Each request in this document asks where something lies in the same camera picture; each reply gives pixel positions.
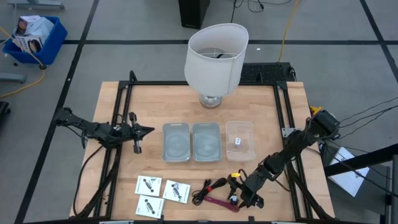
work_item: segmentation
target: concrete floor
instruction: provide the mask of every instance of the concrete floor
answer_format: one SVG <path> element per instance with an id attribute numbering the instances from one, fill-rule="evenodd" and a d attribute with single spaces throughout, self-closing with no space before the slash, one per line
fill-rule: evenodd
<path id="1" fill-rule="evenodd" d="M 366 0 L 384 40 L 398 40 L 395 0 Z M 63 1 L 64 11 L 17 9 L 17 16 L 58 16 L 68 31 L 67 40 L 80 40 L 93 0 Z M 244 25 L 251 40 L 280 40 L 293 1 L 253 13 L 247 3 L 236 9 L 234 22 Z M 232 3 L 212 0 L 203 27 L 229 22 Z M 0 0 L 0 26 L 12 32 L 13 8 Z M 196 30 L 180 25 L 177 0 L 100 0 L 87 40 L 181 40 Z M 301 0 L 288 40 L 377 40 L 359 0 Z M 64 44 L 39 85 L 2 100 L 12 113 L 0 129 L 0 217 L 13 223 L 58 103 L 77 44 Z M 388 45 L 398 58 L 398 46 Z M 251 44 L 245 62 L 275 62 L 280 45 Z M 139 80 L 184 80 L 187 45 L 86 44 L 80 55 L 64 106 L 88 120 L 93 118 L 103 81 L 125 80 L 134 70 Z M 286 45 L 283 62 L 290 62 L 303 81 L 311 105 L 323 106 L 339 119 L 398 95 L 397 80 L 379 44 Z M 0 72 L 28 74 L 37 80 L 37 66 L 13 66 L 12 57 L 1 57 Z M 0 95 L 20 88 L 0 83 Z M 395 105 L 391 102 L 383 106 Z M 398 118 L 394 110 L 340 141 L 345 146 L 373 151 L 397 142 Z M 25 222 L 67 218 L 84 151 L 80 140 L 67 129 L 57 128 Z M 378 215 L 334 197 L 336 216 L 342 220 L 375 223 Z"/>

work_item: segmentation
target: lamp base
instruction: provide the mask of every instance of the lamp base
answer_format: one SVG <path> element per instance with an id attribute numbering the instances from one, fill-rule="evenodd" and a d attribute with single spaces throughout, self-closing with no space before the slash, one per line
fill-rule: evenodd
<path id="1" fill-rule="evenodd" d="M 221 104 L 222 101 L 222 96 L 200 95 L 200 104 L 206 109 L 215 109 Z"/>

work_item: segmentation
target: clear plastic container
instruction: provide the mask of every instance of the clear plastic container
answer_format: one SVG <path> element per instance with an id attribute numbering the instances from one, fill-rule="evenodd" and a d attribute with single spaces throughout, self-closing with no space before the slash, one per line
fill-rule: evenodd
<path id="1" fill-rule="evenodd" d="M 163 125 L 163 156 L 166 162 L 184 162 L 191 157 L 188 123 L 166 123 Z"/>
<path id="2" fill-rule="evenodd" d="M 252 122 L 226 123 L 226 158 L 229 161 L 250 161 L 256 158 Z"/>
<path id="3" fill-rule="evenodd" d="M 221 160 L 220 125 L 216 122 L 195 123 L 192 127 L 193 159 L 198 162 Z"/>

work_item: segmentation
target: wooden table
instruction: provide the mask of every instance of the wooden table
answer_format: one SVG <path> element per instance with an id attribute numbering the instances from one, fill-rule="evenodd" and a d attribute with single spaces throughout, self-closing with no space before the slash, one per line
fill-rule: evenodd
<path id="1" fill-rule="evenodd" d="M 111 120 L 117 86 L 117 82 L 104 82 L 102 84 L 94 121 L 106 122 Z M 288 83 L 288 88 L 296 127 L 304 128 L 305 118 L 310 116 L 310 112 L 303 83 Z M 280 98 L 284 108 L 282 92 L 280 92 Z M 256 168 L 259 161 L 282 149 L 274 91 L 271 86 L 238 86 L 234 94 L 224 97 L 221 106 L 215 110 L 207 110 L 202 107 L 199 103 L 199 94 L 189 86 L 134 86 L 130 111 L 137 114 L 139 124 L 155 127 L 155 131 L 148 134 L 141 142 L 142 154 L 133 153 L 132 141 L 123 145 L 112 219 L 153 220 L 153 218 L 135 214 L 139 195 L 136 195 L 134 190 L 138 175 L 162 177 L 160 195 L 163 194 L 167 179 L 190 184 L 192 192 L 201 189 L 205 179 L 212 179 L 214 182 L 220 177 L 227 177 L 228 174 L 237 172 L 240 168 L 243 168 L 249 174 Z M 195 162 L 191 158 L 188 162 L 167 163 L 162 160 L 162 126 L 164 123 L 187 122 L 192 128 L 194 123 L 207 121 L 216 121 L 220 124 L 223 142 L 223 158 L 221 161 Z M 225 148 L 225 124 L 227 121 L 253 122 L 254 146 L 257 156 L 254 160 L 249 162 L 227 161 Z M 99 144 L 96 141 L 89 140 L 85 159 L 98 146 Z M 76 201 L 78 211 L 82 210 L 98 189 L 104 152 L 105 150 L 102 150 L 92 158 L 85 168 Z M 320 156 L 312 151 L 303 151 L 302 160 L 309 191 L 325 211 L 334 216 Z M 289 187 L 284 175 L 280 175 L 278 180 Z M 210 192 L 209 195 L 225 199 L 228 193 L 229 186 L 226 185 Z M 275 182 L 266 181 L 258 194 L 264 198 L 264 208 L 243 208 L 239 213 L 233 213 L 219 205 L 208 202 L 195 206 L 191 203 L 192 197 L 188 199 L 187 204 L 166 200 L 163 210 L 164 219 L 247 221 L 248 216 L 254 216 L 256 221 L 295 220 L 290 192 L 285 191 Z M 298 196 L 301 205 L 303 205 L 301 194 Z M 107 194 L 104 194 L 104 198 L 103 203 L 106 203 Z M 101 206 L 102 215 L 105 212 L 104 208 L 105 206 Z M 300 206 L 300 209 L 302 217 L 304 217 L 303 206 Z"/>

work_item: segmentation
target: blue plastic bin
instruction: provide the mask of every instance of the blue plastic bin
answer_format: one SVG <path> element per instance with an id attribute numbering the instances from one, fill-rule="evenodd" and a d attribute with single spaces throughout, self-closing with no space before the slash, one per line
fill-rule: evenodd
<path id="1" fill-rule="evenodd" d="M 67 37 L 67 30 L 61 24 L 60 19 L 58 17 L 45 16 L 49 21 L 54 23 L 54 27 L 51 30 L 50 35 L 47 37 L 47 40 L 42 47 L 42 50 L 39 53 L 34 54 L 43 64 L 51 65 L 58 52 L 61 49 L 62 43 Z M 20 63 L 36 63 L 38 62 L 28 53 L 22 52 L 21 49 L 12 43 L 12 40 L 8 40 L 2 51 L 9 55 L 12 55 L 15 59 L 17 59 Z"/>

